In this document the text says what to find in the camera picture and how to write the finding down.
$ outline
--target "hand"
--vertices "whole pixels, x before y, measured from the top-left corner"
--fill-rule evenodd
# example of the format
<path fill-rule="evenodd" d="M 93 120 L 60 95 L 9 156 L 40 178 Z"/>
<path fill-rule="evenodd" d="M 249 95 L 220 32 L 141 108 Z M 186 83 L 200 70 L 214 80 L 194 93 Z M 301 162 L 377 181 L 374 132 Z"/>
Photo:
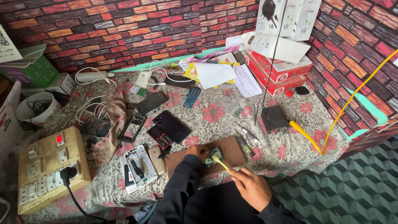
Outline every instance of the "hand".
<path fill-rule="evenodd" d="M 239 171 L 233 169 L 229 169 L 229 171 L 233 174 L 232 180 L 235 181 L 242 198 L 258 212 L 261 212 L 268 205 L 272 196 L 267 181 L 246 167 Z"/>
<path fill-rule="evenodd" d="M 187 152 L 185 153 L 185 155 L 188 154 L 193 154 L 197 157 L 199 157 L 199 159 L 205 163 L 205 160 L 207 158 L 207 156 L 209 155 L 209 149 L 206 148 L 205 145 L 194 145 L 192 147 L 190 147 Z"/>

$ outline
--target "white bucket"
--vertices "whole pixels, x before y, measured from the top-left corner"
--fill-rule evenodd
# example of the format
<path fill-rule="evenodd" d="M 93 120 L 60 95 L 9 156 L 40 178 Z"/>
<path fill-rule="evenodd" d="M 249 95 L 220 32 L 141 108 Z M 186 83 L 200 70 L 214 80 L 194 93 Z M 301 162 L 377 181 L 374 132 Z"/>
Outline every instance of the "white bucket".
<path fill-rule="evenodd" d="M 33 117 L 35 113 L 33 110 L 27 105 L 28 102 L 37 101 L 37 100 L 51 100 L 50 106 L 40 115 Z M 24 101 L 19 104 L 17 110 L 15 111 L 15 117 L 21 121 L 31 122 L 34 125 L 43 127 L 47 118 L 52 115 L 61 107 L 61 104 L 54 98 L 54 96 L 49 92 L 39 92 L 34 95 L 29 96 Z"/>

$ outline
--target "black sleeve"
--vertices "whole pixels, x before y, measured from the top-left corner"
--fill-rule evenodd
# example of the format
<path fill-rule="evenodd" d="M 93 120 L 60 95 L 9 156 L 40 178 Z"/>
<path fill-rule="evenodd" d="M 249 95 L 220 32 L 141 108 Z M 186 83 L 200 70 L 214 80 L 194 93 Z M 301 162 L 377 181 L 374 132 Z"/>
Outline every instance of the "black sleeve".
<path fill-rule="evenodd" d="M 189 154 L 178 164 L 164 189 L 163 199 L 148 224 L 183 223 L 188 198 L 196 193 L 202 176 L 203 162 Z"/>
<path fill-rule="evenodd" d="M 305 222 L 295 219 L 293 214 L 289 210 L 285 209 L 282 203 L 280 203 L 274 196 L 272 196 L 269 204 L 257 216 L 267 224 L 305 224 Z"/>

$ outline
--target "phone keypad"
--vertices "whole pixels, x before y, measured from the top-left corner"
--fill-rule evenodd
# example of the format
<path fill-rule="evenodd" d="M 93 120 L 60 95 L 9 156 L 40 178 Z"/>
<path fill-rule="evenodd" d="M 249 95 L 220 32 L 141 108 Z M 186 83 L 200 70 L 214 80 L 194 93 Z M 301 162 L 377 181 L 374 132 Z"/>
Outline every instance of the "phone keypad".
<path fill-rule="evenodd" d="M 162 134 L 156 141 L 163 149 L 173 142 L 173 140 L 166 134 Z"/>

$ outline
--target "person's arm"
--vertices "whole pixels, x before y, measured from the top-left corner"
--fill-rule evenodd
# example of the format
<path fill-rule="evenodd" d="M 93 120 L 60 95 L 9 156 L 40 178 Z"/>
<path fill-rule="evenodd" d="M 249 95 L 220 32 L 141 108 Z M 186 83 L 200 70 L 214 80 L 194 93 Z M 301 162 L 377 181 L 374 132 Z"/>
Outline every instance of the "person's arm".
<path fill-rule="evenodd" d="M 187 150 L 184 159 L 174 169 L 174 174 L 164 188 L 164 195 L 148 224 L 183 223 L 188 198 L 199 188 L 204 161 L 209 150 L 195 145 Z"/>
<path fill-rule="evenodd" d="M 267 181 L 243 167 L 239 171 L 230 169 L 243 199 L 260 213 L 257 215 L 267 224 L 274 223 L 304 223 L 294 218 L 293 214 L 272 196 Z"/>

